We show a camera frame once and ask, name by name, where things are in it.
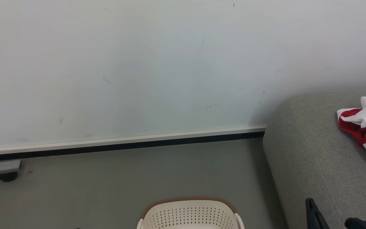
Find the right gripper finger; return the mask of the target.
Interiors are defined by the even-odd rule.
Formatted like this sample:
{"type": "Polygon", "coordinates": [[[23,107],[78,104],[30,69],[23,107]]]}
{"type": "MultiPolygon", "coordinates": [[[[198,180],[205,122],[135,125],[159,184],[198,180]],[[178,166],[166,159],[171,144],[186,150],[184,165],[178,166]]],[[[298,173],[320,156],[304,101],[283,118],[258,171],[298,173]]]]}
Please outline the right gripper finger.
{"type": "Polygon", "coordinates": [[[307,229],[330,229],[312,198],[306,198],[307,229]]]}

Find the cream perforated laundry basket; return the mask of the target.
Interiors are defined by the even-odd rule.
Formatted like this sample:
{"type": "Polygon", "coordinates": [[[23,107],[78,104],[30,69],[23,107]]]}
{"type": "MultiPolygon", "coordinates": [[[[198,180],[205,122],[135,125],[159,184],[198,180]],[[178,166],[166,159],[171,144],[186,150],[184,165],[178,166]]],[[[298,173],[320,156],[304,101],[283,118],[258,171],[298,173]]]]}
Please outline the cream perforated laundry basket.
{"type": "Polygon", "coordinates": [[[245,229],[235,207],[219,197],[178,197],[150,204],[137,229],[245,229]]]}

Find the grey fabric sofa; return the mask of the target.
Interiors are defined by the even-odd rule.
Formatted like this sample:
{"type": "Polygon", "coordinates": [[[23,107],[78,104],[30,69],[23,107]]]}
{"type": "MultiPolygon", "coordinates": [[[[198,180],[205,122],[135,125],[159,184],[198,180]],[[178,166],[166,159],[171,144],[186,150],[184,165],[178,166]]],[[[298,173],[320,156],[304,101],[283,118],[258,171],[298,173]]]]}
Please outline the grey fabric sofa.
{"type": "Polygon", "coordinates": [[[339,129],[336,115],[363,96],[366,88],[298,95],[268,122],[263,149],[289,229],[307,229],[306,198],[331,229],[366,220],[366,150],[339,129]]]}

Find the white and black baseboard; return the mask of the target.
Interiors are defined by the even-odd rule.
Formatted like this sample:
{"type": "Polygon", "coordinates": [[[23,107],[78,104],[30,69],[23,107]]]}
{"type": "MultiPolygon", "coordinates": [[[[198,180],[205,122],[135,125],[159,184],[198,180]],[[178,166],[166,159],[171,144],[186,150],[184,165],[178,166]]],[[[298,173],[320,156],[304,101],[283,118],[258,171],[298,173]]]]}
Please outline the white and black baseboard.
{"type": "Polygon", "coordinates": [[[266,126],[0,148],[0,161],[263,137],[266,126]]]}

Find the grey cart base with caster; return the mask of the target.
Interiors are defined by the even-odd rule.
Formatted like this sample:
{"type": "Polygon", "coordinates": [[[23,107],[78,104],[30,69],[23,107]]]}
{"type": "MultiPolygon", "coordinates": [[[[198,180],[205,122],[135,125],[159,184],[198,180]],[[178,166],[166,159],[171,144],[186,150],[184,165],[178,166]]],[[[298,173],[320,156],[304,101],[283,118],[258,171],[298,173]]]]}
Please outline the grey cart base with caster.
{"type": "Polygon", "coordinates": [[[21,160],[0,161],[0,181],[12,182],[19,176],[21,160]]]}

